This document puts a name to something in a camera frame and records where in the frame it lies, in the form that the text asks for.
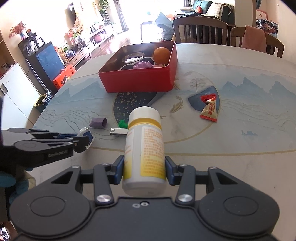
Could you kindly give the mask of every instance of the stuffed toy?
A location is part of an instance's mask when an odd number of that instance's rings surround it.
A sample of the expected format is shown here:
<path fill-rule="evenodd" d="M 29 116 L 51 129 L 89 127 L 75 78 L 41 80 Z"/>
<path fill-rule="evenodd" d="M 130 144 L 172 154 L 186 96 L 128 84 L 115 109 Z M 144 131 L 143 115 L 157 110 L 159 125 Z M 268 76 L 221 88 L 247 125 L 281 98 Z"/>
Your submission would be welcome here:
<path fill-rule="evenodd" d="M 263 30 L 267 34 L 274 34 L 276 31 L 274 30 L 273 27 L 271 27 L 269 24 L 264 24 L 263 25 Z"/>
<path fill-rule="evenodd" d="M 200 6 L 197 6 L 195 11 L 198 12 L 198 13 L 202 13 L 202 8 Z"/>

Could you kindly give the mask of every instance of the flower vase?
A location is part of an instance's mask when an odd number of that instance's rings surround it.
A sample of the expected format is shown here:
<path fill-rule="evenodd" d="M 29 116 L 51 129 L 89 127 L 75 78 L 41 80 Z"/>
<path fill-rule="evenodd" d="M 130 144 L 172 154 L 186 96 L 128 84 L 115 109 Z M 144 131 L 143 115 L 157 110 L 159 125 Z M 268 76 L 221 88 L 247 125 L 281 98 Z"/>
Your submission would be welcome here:
<path fill-rule="evenodd" d="M 24 39 L 26 39 L 26 36 L 23 34 L 23 32 L 20 33 L 20 39 L 23 41 Z"/>

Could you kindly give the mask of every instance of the red tin box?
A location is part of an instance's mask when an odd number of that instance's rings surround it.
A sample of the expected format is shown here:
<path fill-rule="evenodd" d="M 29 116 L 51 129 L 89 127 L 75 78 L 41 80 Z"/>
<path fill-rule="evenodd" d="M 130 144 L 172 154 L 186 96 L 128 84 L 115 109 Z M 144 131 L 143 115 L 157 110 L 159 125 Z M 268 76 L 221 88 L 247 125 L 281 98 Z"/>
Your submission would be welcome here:
<path fill-rule="evenodd" d="M 141 52 L 152 57 L 156 48 L 171 51 L 167 66 L 159 68 L 119 70 L 125 56 Z M 173 88 L 178 58 L 174 41 L 162 41 L 127 45 L 120 48 L 99 70 L 99 77 L 108 93 L 112 92 L 167 92 Z"/>

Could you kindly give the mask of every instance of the chair backrest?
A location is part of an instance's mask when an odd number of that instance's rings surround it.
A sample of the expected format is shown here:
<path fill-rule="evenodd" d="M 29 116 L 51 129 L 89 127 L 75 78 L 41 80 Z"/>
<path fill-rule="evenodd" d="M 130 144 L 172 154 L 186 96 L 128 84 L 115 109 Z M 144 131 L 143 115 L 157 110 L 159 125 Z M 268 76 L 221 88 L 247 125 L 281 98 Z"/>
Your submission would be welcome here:
<path fill-rule="evenodd" d="M 219 19 L 206 16 L 185 16 L 174 19 L 173 26 L 176 36 L 176 43 L 182 43 L 179 28 L 179 26 L 182 25 L 184 27 L 184 40 L 186 43 L 218 44 L 218 29 L 222 29 L 222 45 L 226 45 L 227 43 L 228 24 Z"/>
<path fill-rule="evenodd" d="M 230 31 L 230 46 L 236 47 L 236 40 L 237 37 L 239 37 L 239 47 L 242 47 L 242 38 L 244 37 L 244 33 L 246 31 L 246 27 L 235 27 L 232 28 Z M 268 54 L 273 54 L 275 48 L 278 49 L 277 57 L 282 57 L 284 53 L 284 45 L 281 41 L 279 41 L 277 38 L 266 34 L 265 33 L 265 38 L 266 38 L 266 53 Z"/>

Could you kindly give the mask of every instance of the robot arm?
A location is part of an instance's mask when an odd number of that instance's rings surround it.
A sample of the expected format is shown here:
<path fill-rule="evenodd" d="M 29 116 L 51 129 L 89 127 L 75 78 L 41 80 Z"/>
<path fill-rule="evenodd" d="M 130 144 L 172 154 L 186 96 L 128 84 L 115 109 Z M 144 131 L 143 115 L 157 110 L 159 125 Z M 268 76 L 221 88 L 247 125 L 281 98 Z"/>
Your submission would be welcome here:
<path fill-rule="evenodd" d="M 33 240 L 276 240 L 271 232 L 279 217 L 268 195 L 216 167 L 197 171 L 165 158 L 171 197 L 119 197 L 110 184 L 120 183 L 124 156 L 92 170 L 72 166 L 12 203 L 10 217 L 20 235 Z M 94 201 L 82 195 L 84 183 L 94 184 Z M 207 195 L 195 200 L 195 185 Z"/>

